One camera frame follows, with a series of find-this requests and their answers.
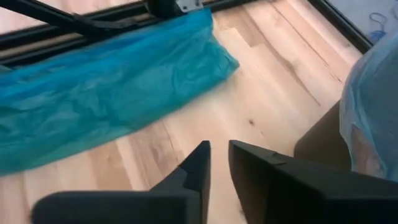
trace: black metal frame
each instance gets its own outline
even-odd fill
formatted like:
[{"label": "black metal frame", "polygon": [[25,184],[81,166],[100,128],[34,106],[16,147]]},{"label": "black metal frame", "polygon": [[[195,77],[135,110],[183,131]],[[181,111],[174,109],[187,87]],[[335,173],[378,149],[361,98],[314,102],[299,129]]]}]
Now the black metal frame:
[{"label": "black metal frame", "polygon": [[321,12],[362,54],[365,54],[373,43],[356,26],[327,0],[308,0]]},{"label": "black metal frame", "polygon": [[[62,42],[47,44],[45,47],[0,57],[0,65],[5,65],[11,68],[36,63],[69,50],[94,44],[115,35],[122,34],[123,32],[151,26],[163,21],[162,19],[153,16],[146,17],[145,19],[134,20],[133,17],[135,16],[149,13],[144,2],[134,2],[84,16],[73,16],[62,11],[59,12],[58,10],[52,11],[52,8],[49,6],[38,6],[37,4],[10,4],[10,2],[14,1],[26,3],[35,0],[5,0],[4,2],[0,1],[0,7],[6,7],[13,11],[51,22],[56,26],[42,25],[0,35],[0,50],[34,44],[39,41],[52,40],[55,37],[60,37],[74,32],[80,33],[82,36],[74,37]],[[204,5],[205,7],[210,8],[212,12],[216,12],[252,1],[256,0],[215,0],[212,2],[206,2]],[[34,14],[32,14],[31,11],[27,11],[26,7],[33,7],[35,10]],[[45,16],[38,16],[37,13],[40,12],[40,7],[47,11],[47,16],[55,16],[58,20],[54,21]],[[90,27],[90,31],[87,32],[85,27]]]}]

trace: blue plastic sheet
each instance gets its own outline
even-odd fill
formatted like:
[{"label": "blue plastic sheet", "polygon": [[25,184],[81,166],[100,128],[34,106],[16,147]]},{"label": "blue plastic sheet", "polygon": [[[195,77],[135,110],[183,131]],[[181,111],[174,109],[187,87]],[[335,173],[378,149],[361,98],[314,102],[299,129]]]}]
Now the blue plastic sheet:
[{"label": "blue plastic sheet", "polygon": [[0,174],[136,131],[226,80],[238,62],[209,10],[0,76]]},{"label": "blue plastic sheet", "polygon": [[353,170],[398,182],[398,32],[353,67],[340,106],[340,133]]}]

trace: hardwood floor plank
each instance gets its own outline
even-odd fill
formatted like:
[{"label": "hardwood floor plank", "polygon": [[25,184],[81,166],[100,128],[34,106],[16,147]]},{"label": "hardwood floor plank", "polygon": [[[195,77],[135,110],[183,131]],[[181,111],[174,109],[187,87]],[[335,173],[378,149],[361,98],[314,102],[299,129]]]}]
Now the hardwood floor plank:
[{"label": "hardwood floor plank", "polygon": [[244,6],[258,25],[275,57],[297,74],[296,79],[327,111],[340,98],[343,84],[299,33],[267,1]]},{"label": "hardwood floor plank", "polygon": [[81,152],[57,162],[58,176],[62,177],[62,190],[96,190],[96,176],[90,159],[90,151]]},{"label": "hardwood floor plank", "polygon": [[112,6],[110,0],[84,0],[84,1],[62,0],[62,1],[63,1],[63,10],[68,12],[74,12],[77,14],[94,12]]},{"label": "hardwood floor plank", "polygon": [[34,204],[49,194],[62,189],[57,171],[57,162],[47,164],[24,172],[27,204],[32,208]]},{"label": "hardwood floor plank", "polygon": [[214,17],[219,24],[219,30],[234,27],[249,46],[252,47],[264,43],[261,32],[243,7],[217,12]]},{"label": "hardwood floor plank", "polygon": [[320,107],[277,60],[261,55],[264,45],[251,49],[234,29],[218,39],[241,64],[220,91],[220,113],[230,119],[224,123],[248,133],[245,141],[291,154],[296,140],[315,122],[307,115],[319,117]]},{"label": "hardwood floor plank", "polygon": [[362,57],[361,52],[355,48],[336,27],[320,14],[307,0],[283,0],[288,2],[294,10],[322,36],[341,58],[353,66]]},{"label": "hardwood floor plank", "polygon": [[148,188],[160,182],[179,165],[162,121],[156,121],[130,135],[128,140],[141,180],[144,180]]},{"label": "hardwood floor plank", "polygon": [[129,136],[124,136],[116,140],[118,151],[122,157],[123,166],[129,177],[130,185],[133,190],[147,190],[149,185],[144,183],[140,174],[137,157],[134,154],[129,142]]},{"label": "hardwood floor plank", "polygon": [[0,223],[30,223],[22,173],[0,179]]},{"label": "hardwood floor plank", "polygon": [[126,169],[114,141],[88,151],[98,190],[131,190]]},{"label": "hardwood floor plank", "polygon": [[0,18],[0,34],[42,24],[42,22],[36,19],[2,7],[0,7]]},{"label": "hardwood floor plank", "polygon": [[322,38],[317,30],[301,16],[288,1],[277,1],[272,3],[272,5],[283,15],[309,46],[316,51],[341,83],[344,83],[351,69],[351,65],[340,57],[340,54]]}]

